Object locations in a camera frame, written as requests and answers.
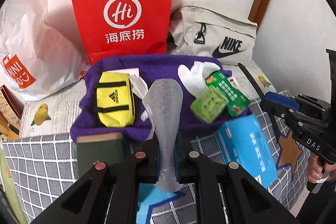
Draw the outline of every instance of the yellow bag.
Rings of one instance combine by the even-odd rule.
[[[97,114],[107,127],[125,127],[134,123],[134,97],[129,74],[103,72],[97,92]]]

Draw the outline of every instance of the blue gripper pad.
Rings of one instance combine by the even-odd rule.
[[[267,92],[265,94],[265,99],[287,106],[288,108],[291,108],[293,110],[298,110],[300,108],[300,105],[294,99],[282,96],[277,93]]]

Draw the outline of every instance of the silver bolt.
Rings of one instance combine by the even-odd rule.
[[[190,156],[190,158],[198,158],[200,156],[200,154],[197,151],[190,151],[189,156]]]
[[[238,169],[239,168],[239,164],[237,162],[235,162],[235,161],[231,161],[231,162],[229,162],[229,167],[231,169]]]
[[[105,169],[106,164],[104,162],[100,161],[100,162],[97,162],[95,164],[95,167],[96,167],[97,170],[103,170],[103,169]]]
[[[142,151],[139,151],[139,152],[135,153],[135,157],[137,159],[143,159],[144,157],[146,157],[146,153],[142,152]]]

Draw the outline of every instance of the beige nike bag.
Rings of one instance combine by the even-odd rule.
[[[257,24],[230,7],[186,3],[171,18],[170,32],[178,55],[217,58],[223,65],[249,65]]]

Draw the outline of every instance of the human hand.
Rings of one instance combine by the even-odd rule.
[[[324,164],[322,165],[319,157],[315,154],[311,154],[308,160],[308,167],[307,167],[307,178],[310,182],[316,183],[317,180],[320,180],[323,176],[322,169],[327,171],[334,171],[336,170],[336,164],[330,165],[330,164]],[[327,179],[327,181],[335,180],[335,175],[330,174],[330,177]]]

